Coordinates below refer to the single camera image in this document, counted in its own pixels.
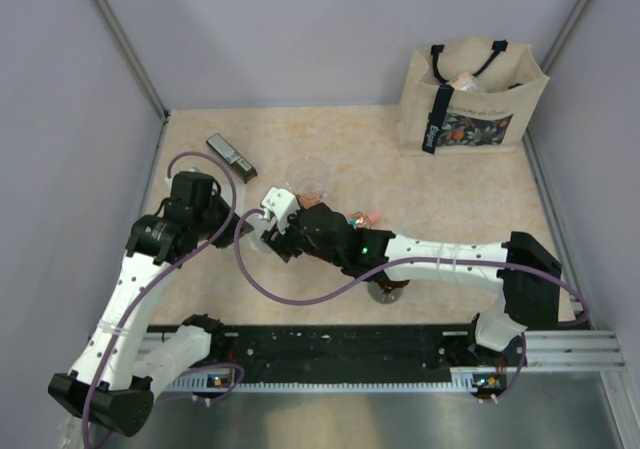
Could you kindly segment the clear glass dripper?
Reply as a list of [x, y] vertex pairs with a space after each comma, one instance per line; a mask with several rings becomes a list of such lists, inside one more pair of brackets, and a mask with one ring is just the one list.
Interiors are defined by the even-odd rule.
[[291, 162], [286, 170], [290, 190], [301, 196], [326, 196], [329, 189], [329, 166], [317, 157], [302, 157]]

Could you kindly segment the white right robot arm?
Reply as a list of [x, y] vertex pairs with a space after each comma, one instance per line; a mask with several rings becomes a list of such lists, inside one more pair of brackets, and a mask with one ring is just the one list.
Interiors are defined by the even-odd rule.
[[388, 230], [357, 228], [320, 203], [310, 208], [264, 210], [273, 221], [263, 242], [281, 259], [320, 259], [353, 279], [385, 289], [413, 281], [475, 287], [494, 295], [476, 315], [466, 349], [487, 365], [528, 329], [558, 323], [561, 265], [532, 235], [512, 232], [506, 242], [454, 244], [410, 238]]

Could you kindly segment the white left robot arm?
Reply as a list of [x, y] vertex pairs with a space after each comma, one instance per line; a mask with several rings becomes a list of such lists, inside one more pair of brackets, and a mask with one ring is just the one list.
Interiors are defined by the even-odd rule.
[[209, 245], [232, 244], [236, 205], [236, 187], [223, 192], [214, 177], [182, 171], [159, 210], [134, 223], [114, 291], [84, 351], [49, 382], [49, 395], [69, 414], [131, 437], [176, 378], [224, 359], [222, 325], [206, 315], [188, 317], [146, 356], [139, 350], [175, 271]]

